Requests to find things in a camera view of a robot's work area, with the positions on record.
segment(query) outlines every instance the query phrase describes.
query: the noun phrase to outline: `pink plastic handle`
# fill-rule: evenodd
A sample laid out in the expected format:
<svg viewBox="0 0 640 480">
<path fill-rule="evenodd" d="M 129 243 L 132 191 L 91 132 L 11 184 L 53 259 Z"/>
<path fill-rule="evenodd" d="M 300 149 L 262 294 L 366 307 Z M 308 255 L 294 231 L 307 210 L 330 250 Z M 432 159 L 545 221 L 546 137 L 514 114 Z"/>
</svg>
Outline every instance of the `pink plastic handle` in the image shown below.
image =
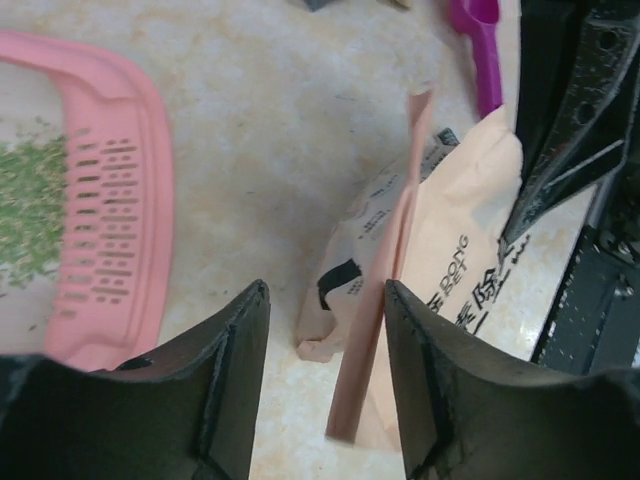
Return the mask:
<svg viewBox="0 0 640 480">
<path fill-rule="evenodd" d="M 478 110 L 484 118 L 500 107 L 502 80 L 496 43 L 496 25 L 500 21 L 498 0 L 449 0 L 451 24 L 469 35 L 476 65 Z"/>
</svg>

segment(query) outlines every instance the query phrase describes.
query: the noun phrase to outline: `green dried herb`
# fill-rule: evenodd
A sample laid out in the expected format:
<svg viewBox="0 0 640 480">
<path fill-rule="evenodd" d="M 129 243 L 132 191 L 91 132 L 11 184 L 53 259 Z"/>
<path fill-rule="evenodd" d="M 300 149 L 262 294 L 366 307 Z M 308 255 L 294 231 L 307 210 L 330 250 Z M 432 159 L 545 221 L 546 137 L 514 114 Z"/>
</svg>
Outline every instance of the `green dried herb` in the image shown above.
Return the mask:
<svg viewBox="0 0 640 480">
<path fill-rule="evenodd" d="M 47 269 L 60 261 L 64 145 L 64 137 L 0 144 L 0 264 L 9 267 L 11 286 L 25 288 L 36 274 L 55 273 Z"/>
</svg>

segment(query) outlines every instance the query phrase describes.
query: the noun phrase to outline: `pink plastic strainer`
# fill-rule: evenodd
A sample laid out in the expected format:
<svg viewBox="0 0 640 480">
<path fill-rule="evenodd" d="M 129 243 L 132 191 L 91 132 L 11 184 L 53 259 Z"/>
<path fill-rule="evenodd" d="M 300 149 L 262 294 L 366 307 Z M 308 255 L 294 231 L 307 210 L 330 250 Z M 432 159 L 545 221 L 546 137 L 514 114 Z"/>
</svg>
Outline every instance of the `pink plastic strainer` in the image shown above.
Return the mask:
<svg viewBox="0 0 640 480">
<path fill-rule="evenodd" d="M 45 353 L 112 369 L 156 346 L 173 237 L 164 104 L 128 60 L 89 45 L 0 30 L 0 60 L 45 72 L 67 134 L 67 205 Z"/>
</svg>

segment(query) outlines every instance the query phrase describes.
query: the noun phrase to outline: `speckled tile floor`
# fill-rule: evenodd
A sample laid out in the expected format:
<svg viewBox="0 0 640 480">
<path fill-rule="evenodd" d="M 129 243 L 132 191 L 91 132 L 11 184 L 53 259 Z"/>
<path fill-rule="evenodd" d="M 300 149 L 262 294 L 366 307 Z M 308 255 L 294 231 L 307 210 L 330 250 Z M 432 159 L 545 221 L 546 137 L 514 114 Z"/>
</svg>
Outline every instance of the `speckled tile floor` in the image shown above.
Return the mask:
<svg viewBox="0 0 640 480">
<path fill-rule="evenodd" d="M 268 282 L 271 332 L 251 478 L 403 478 L 400 454 L 325 440 L 340 359 L 301 362 L 292 340 L 332 224 L 367 178 L 407 151 L 407 90 L 425 80 L 440 85 L 436 127 L 463 135 L 476 120 L 472 67 L 443 2 L 415 3 L 404 12 L 343 0 L 310 14 L 302 0 L 0 0 L 0 26 L 110 48 L 138 63 L 165 99 L 177 206 L 161 341 L 253 279 Z M 513 115 L 519 36 L 516 15 L 505 17 L 499 44 Z M 55 93 L 45 79 L 33 82 L 43 87 L 29 102 L 33 115 L 59 126 Z M 17 83 L 30 95 L 28 82 Z M 17 83 L 2 82 L 0 97 L 14 95 Z M 3 114 L 33 118 L 22 108 Z M 587 201 L 572 200 L 535 228 L 483 338 L 528 356 Z"/>
</svg>

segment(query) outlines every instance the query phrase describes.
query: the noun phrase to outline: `paper packaging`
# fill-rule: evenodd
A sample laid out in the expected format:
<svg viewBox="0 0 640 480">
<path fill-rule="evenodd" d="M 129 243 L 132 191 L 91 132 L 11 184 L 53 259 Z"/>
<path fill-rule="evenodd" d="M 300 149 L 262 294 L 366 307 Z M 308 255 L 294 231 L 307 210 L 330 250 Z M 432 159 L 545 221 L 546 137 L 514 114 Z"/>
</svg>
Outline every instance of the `paper packaging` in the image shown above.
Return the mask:
<svg viewBox="0 0 640 480">
<path fill-rule="evenodd" d="M 426 127 L 424 132 L 421 130 L 423 138 L 426 130 Z M 420 168 L 421 181 L 457 144 L 454 133 L 445 129 L 433 138 L 422 158 L 417 155 L 412 159 L 413 167 L 418 165 Z M 407 182 L 407 174 L 406 158 L 399 158 L 385 167 L 338 222 L 300 315 L 297 335 L 301 358 L 328 362 L 334 353 L 344 350 L 351 321 L 360 303 L 364 276 L 370 270 L 391 211 Z"/>
<path fill-rule="evenodd" d="M 413 97 L 410 105 L 416 103 Z M 422 118 L 428 118 L 428 102 L 420 107 Z M 412 166 L 422 151 L 418 147 L 428 121 L 413 125 Z M 369 448 L 400 449 L 381 328 L 384 281 L 399 278 L 434 311 L 451 321 L 466 319 L 459 324 L 468 328 L 498 292 L 498 237 L 518 194 L 521 163 L 520 143 L 501 107 L 471 129 L 413 196 L 405 194 L 412 191 L 407 181 L 362 287 L 328 436 Z"/>
</svg>

